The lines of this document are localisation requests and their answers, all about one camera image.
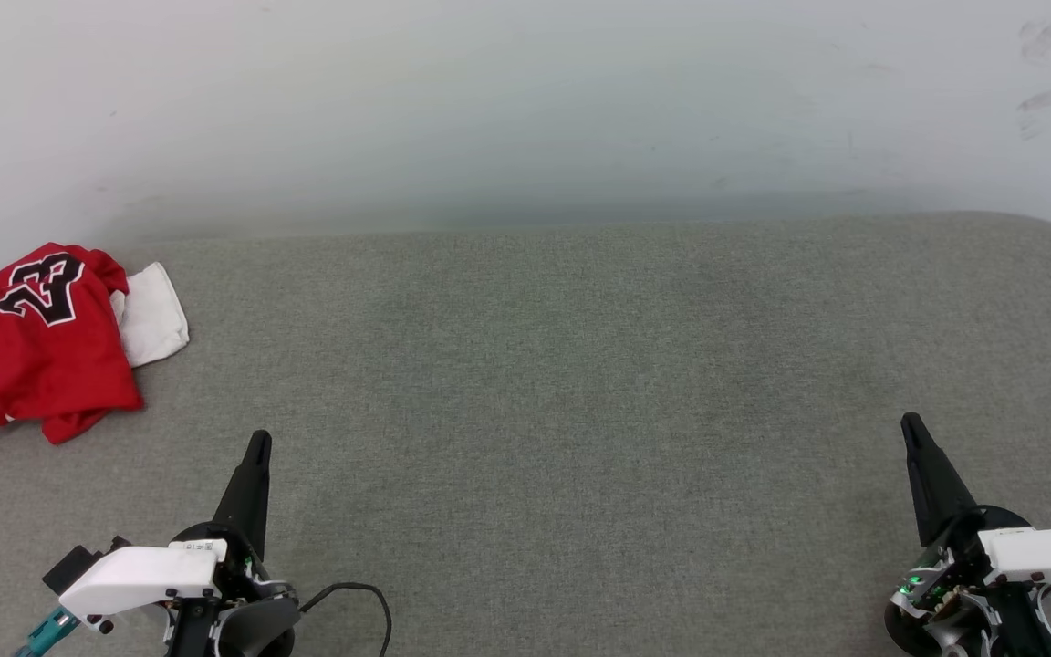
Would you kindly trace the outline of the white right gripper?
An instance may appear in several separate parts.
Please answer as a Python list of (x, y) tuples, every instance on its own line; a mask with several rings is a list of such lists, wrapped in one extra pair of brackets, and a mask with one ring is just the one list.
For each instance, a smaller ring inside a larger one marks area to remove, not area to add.
[(997, 506), (976, 507), (918, 412), (902, 415), (901, 431), (923, 552), (897, 586), (897, 608), (942, 612), (968, 596), (1034, 598), (1051, 587), (1051, 528), (1030, 527)]

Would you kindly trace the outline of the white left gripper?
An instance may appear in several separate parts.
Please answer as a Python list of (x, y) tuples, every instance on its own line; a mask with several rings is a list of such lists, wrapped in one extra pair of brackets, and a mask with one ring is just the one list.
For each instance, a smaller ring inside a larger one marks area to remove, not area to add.
[(162, 617), (168, 656), (289, 656), (297, 591), (268, 575), (265, 538), (274, 440), (255, 430), (218, 504), (164, 547), (116, 537), (106, 552), (76, 547), (58, 564), (58, 604), (105, 632), (133, 610)]

